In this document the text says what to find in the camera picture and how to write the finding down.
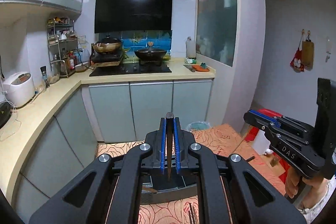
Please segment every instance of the rice cooker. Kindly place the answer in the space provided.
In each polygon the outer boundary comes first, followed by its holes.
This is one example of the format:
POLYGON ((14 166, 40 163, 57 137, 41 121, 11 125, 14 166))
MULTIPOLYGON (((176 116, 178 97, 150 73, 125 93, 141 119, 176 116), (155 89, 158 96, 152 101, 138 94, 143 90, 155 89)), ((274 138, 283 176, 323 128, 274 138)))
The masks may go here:
POLYGON ((29 72, 18 72, 8 77, 3 83, 6 99, 15 107, 26 104, 35 95, 35 86, 29 72))

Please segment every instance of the orange plate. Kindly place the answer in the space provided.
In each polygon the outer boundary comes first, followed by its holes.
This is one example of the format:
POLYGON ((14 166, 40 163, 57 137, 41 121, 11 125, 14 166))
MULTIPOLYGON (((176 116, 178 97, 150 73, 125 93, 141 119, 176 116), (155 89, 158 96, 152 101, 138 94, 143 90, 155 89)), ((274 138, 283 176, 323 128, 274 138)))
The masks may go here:
POLYGON ((192 67, 193 67, 196 71, 202 71, 202 72, 208 72, 208 71, 210 71, 208 68, 203 69, 200 65, 192 65, 192 67))

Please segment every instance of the lower cabinet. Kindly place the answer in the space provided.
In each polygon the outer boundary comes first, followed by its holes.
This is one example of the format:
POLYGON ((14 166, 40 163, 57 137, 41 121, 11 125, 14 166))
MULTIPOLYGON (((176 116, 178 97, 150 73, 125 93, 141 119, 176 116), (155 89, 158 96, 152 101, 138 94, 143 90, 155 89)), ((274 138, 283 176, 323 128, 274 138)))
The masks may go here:
POLYGON ((95 159, 97 139, 93 134, 80 89, 56 115, 56 120, 70 147, 82 165, 87 167, 95 159))
POLYGON ((21 174, 19 174, 17 183, 18 189, 14 210, 22 221, 28 224, 32 214, 45 204, 49 198, 36 189, 21 174))
POLYGON ((212 80, 174 81, 173 113, 181 128, 191 122, 205 121, 212 80))
POLYGON ((91 85, 89 90, 104 141, 136 141, 129 84, 91 85))
POLYGON ((52 197, 83 169, 53 118, 21 172, 37 189, 52 197))
POLYGON ((136 139, 142 141, 172 111, 173 82, 131 83, 130 90, 136 139))

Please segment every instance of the hanging cutting board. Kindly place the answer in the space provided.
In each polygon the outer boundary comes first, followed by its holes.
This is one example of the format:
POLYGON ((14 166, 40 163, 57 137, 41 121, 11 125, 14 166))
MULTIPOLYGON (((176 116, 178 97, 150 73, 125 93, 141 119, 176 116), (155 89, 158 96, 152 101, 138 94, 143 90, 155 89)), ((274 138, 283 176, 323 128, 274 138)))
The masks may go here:
POLYGON ((309 68, 314 63, 314 43, 311 41, 302 41, 302 59, 301 63, 309 68))

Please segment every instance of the bolt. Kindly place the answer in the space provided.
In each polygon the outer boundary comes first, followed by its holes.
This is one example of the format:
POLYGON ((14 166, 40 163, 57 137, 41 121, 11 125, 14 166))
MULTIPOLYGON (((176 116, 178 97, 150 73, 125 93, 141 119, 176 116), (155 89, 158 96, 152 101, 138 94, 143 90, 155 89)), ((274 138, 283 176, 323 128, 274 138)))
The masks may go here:
POLYGON ((239 162, 241 161, 241 156, 239 156, 238 154, 232 154, 230 159, 233 161, 233 162, 239 162))
POLYGON ((109 159, 110 159, 110 156, 107 155, 107 154, 102 154, 102 155, 100 155, 99 158, 98 158, 98 160, 99 160, 100 162, 107 162, 109 159))
POLYGON ((197 151, 197 150, 200 150, 200 149, 201 149, 201 145, 200 145, 199 143, 193 143, 193 144, 190 145, 190 148, 191 148, 192 150, 197 151))
POLYGON ((151 145, 148 144, 148 143, 143 143, 143 144, 140 145, 140 149, 141 149, 142 151, 147 151, 147 150, 150 149, 150 148, 151 148, 151 145))

